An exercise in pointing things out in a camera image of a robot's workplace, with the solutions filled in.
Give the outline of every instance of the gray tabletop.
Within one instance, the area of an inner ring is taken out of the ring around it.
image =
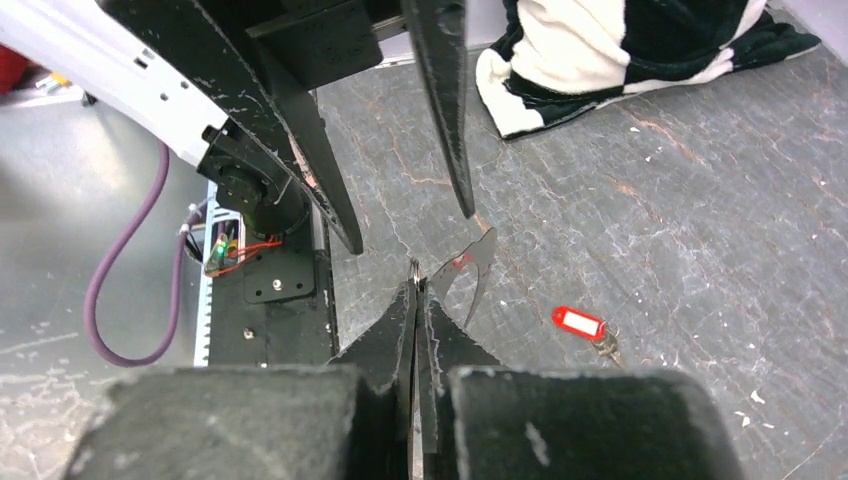
[[[611,323],[629,364],[704,384],[750,478],[848,473],[845,66],[821,49],[512,143],[470,85],[468,98],[479,214],[464,220],[413,67],[321,89],[366,248],[332,244],[343,344],[379,317],[410,256],[432,273],[493,226],[497,261],[469,329],[507,365],[610,366],[552,324],[553,308],[576,307]],[[76,104],[3,112],[0,136],[0,476],[49,478],[123,373],[89,349],[79,311],[146,193],[155,143]],[[172,176],[104,288],[105,335],[127,355],[158,343],[175,229],[205,191],[181,162]],[[165,364],[191,362],[196,275]],[[456,318],[473,288],[464,275],[449,295]]]

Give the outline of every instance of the red key tag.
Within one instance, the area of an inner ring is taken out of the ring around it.
[[[592,342],[604,338],[606,333],[606,324],[603,320],[573,308],[557,307],[551,318],[559,328],[580,335]]]

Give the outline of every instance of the red object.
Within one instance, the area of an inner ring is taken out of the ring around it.
[[[607,328],[603,320],[569,307],[557,307],[551,314],[554,324],[592,342],[604,338]]]
[[[12,91],[12,87],[20,81],[29,60],[13,50],[0,45],[0,95]]]

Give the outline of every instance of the checkered cloth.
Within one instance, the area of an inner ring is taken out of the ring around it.
[[[504,0],[506,34],[477,61],[503,138],[571,121],[642,92],[709,82],[808,52],[766,0]]]

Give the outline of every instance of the key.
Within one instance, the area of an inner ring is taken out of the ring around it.
[[[618,339],[609,330],[604,333],[604,336],[596,342],[590,342],[598,355],[601,357],[610,357],[613,363],[621,368],[624,368],[624,360],[621,358],[621,352],[618,351]]]

